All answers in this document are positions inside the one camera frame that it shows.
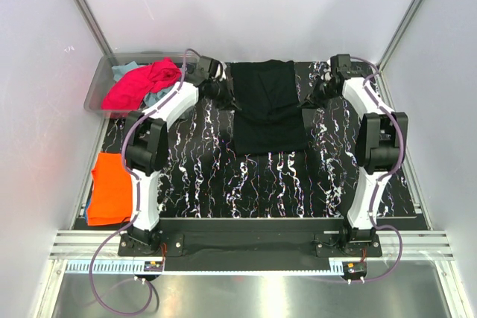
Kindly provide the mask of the black polo shirt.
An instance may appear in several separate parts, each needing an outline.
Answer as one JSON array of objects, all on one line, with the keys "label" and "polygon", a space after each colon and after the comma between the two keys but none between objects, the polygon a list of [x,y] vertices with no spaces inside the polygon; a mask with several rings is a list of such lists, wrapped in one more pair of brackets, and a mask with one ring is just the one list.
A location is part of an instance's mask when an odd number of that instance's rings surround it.
[{"label": "black polo shirt", "polygon": [[299,108],[292,61],[233,63],[233,144],[238,155],[305,150],[308,137]]}]

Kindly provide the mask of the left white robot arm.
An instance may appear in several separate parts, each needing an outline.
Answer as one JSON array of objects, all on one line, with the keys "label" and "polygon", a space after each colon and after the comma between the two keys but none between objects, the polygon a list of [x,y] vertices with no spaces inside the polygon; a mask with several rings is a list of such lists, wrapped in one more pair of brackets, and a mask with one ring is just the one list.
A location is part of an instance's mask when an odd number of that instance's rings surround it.
[{"label": "left white robot arm", "polygon": [[121,230],[122,249],[146,256],[166,252],[157,199],[159,174],[168,163],[168,131],[202,98],[219,110],[240,109],[224,62],[200,56],[189,71],[183,58],[179,80],[171,91],[152,107],[127,115],[121,159],[132,183],[132,214]]}]

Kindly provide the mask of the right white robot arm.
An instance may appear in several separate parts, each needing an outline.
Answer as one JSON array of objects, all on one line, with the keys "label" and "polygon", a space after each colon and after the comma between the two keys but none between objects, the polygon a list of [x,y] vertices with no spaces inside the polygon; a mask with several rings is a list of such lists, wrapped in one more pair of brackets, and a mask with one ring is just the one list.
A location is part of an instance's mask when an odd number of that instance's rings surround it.
[{"label": "right white robot arm", "polygon": [[367,74],[358,67],[360,61],[349,54],[330,57],[326,73],[300,103],[302,109],[318,109],[331,99],[342,97],[360,119],[354,153],[359,172],[353,203],[330,243],[317,241],[317,246],[328,255],[359,257],[379,248],[379,202],[389,179],[405,158],[408,116],[394,111],[376,94],[370,81],[379,70],[374,68]]}]

